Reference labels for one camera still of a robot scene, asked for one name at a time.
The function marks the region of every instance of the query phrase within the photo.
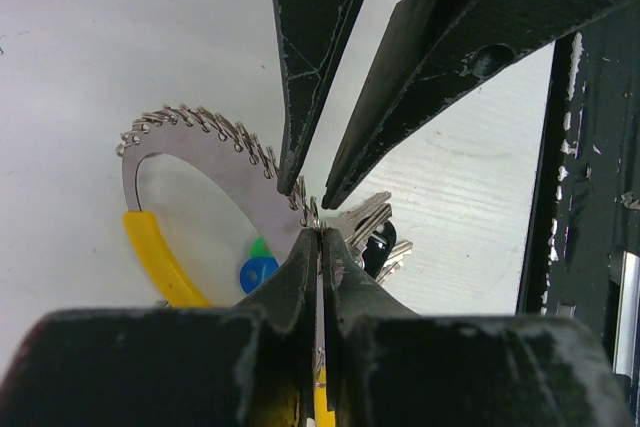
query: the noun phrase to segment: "screw hole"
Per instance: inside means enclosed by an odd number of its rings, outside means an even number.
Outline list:
[[[488,45],[475,53],[469,69],[479,79],[486,79],[513,63],[514,59],[515,53],[506,45]]]

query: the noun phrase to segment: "silver key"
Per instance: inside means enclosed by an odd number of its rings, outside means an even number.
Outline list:
[[[334,229],[338,229],[342,234],[342,238],[349,242],[355,234],[356,226],[367,217],[377,213],[385,204],[388,205],[387,201],[390,198],[391,192],[379,192],[369,197],[355,209],[343,212],[335,217],[329,217],[325,221]]]
[[[347,243],[364,251],[369,237],[385,222],[391,218],[391,205],[382,204],[370,214],[369,218],[358,227],[353,235],[347,239]]]
[[[380,270],[380,273],[376,277],[376,282],[382,285],[385,280],[389,278],[391,274],[400,269],[404,263],[403,259],[405,255],[409,255],[411,250],[413,249],[413,242],[409,242],[408,240],[404,240],[395,245],[391,252],[389,253],[389,257],[387,261],[384,263],[384,266]]]

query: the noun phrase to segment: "black plastic part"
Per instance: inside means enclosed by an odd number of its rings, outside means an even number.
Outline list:
[[[619,383],[577,322],[362,319],[344,341],[340,426],[629,426]]]
[[[395,145],[490,79],[633,0],[403,0],[391,17],[327,181],[336,209]]]
[[[383,224],[382,232],[376,232],[369,237],[367,248],[362,253],[362,260],[364,260],[364,271],[371,278],[375,279],[380,274],[391,250],[396,245],[396,240],[396,228],[391,221]]]
[[[557,42],[518,298],[569,307],[609,350],[621,251],[640,253],[638,59],[640,3]]]
[[[303,230],[233,309],[46,317],[0,388],[0,425],[306,425],[319,261],[340,427],[629,425],[602,348],[576,322],[420,318],[331,229]]]
[[[290,194],[364,0],[273,0],[285,125],[278,191]]]
[[[313,416],[316,233],[234,309],[45,317],[0,389],[0,425],[304,426]]]

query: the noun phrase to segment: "key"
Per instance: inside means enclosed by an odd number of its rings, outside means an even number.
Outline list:
[[[369,237],[375,231],[391,218],[391,205],[382,204],[377,207],[367,220],[358,226],[353,235],[347,239],[347,243],[358,248],[360,251],[364,251],[367,245]]]
[[[358,225],[367,217],[371,217],[391,198],[391,192],[379,192],[353,210],[343,212],[335,217],[325,219],[334,229],[338,229],[346,242],[355,234]]]
[[[398,242],[396,246],[391,250],[387,261],[376,277],[376,282],[382,285],[391,274],[402,268],[402,266],[404,265],[404,256],[411,254],[412,249],[413,242],[409,242],[408,240]]]
[[[389,254],[396,245],[396,240],[396,229],[390,220],[378,227],[367,240],[362,260],[364,261],[364,271],[374,280],[387,263]]]

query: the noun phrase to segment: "metal ring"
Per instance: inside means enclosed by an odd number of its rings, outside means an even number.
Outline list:
[[[172,125],[178,124],[179,117],[176,115],[175,110],[169,107],[168,105],[163,106],[159,114],[165,116],[164,120],[166,122],[169,122]]]
[[[210,134],[193,130],[184,122],[171,128],[151,125],[141,140],[139,145],[121,149],[123,187],[130,211],[142,210],[137,190],[142,161],[157,154],[172,155],[200,170],[231,198],[265,239],[278,262],[287,258],[300,231],[302,213],[290,208],[291,199],[278,193],[275,181],[265,179],[262,168],[242,162],[228,143],[215,137],[212,141]]]
[[[251,135],[251,140],[254,142],[256,146],[256,150],[258,151],[258,155],[260,156],[260,160],[262,161],[262,165],[264,165],[264,176],[267,179],[273,177],[273,172],[271,172],[271,165],[269,163],[269,157],[265,154],[264,149],[262,148],[262,144],[258,140],[258,136],[256,134]]]
[[[269,156],[269,161],[271,162],[271,166],[273,168],[273,172],[278,176],[278,162],[276,160],[276,153],[273,151],[273,147],[270,145],[267,146],[267,155]]]
[[[227,138],[231,137],[234,143],[240,146],[240,150],[237,150],[236,152],[242,152],[242,141],[240,139],[238,131],[233,126],[233,124],[220,114],[213,114],[213,116],[218,122],[218,125],[220,125],[221,132],[223,132],[227,136]]]
[[[176,110],[176,113],[182,117],[182,120],[184,120],[189,127],[196,125],[193,121],[193,114],[186,105],[180,104],[180,108]]]
[[[257,158],[256,153],[253,151],[253,144],[251,143],[251,135],[247,132],[244,124],[242,122],[236,122],[236,129],[240,133],[240,138],[242,139],[242,143],[244,144],[244,148],[247,150],[250,156],[249,162],[251,165],[256,165],[253,162],[253,159]]]

